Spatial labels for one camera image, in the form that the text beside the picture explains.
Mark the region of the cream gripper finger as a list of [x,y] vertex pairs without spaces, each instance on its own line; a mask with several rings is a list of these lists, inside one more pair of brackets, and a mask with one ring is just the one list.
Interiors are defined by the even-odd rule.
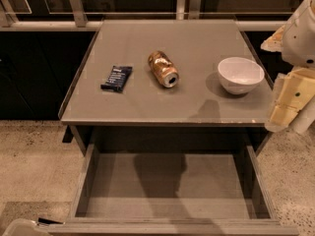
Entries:
[[265,128],[305,132],[314,121],[315,69],[295,66],[287,75],[278,74]]
[[261,48],[269,52],[282,52],[283,34],[284,26],[281,26],[270,37],[263,41],[263,43],[261,44]]

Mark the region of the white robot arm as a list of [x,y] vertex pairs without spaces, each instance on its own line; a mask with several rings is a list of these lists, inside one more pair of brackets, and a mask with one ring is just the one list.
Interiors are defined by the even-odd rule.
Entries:
[[277,75],[265,128],[279,132],[290,127],[302,134],[315,121],[315,0],[303,0],[261,48],[279,52],[292,66],[286,75]]

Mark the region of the white robot base corner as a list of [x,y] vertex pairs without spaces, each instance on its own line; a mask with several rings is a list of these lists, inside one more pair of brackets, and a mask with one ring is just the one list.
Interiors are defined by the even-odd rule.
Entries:
[[51,224],[60,224],[60,221],[42,217],[37,221],[18,218],[8,225],[2,236],[52,236],[47,231]]

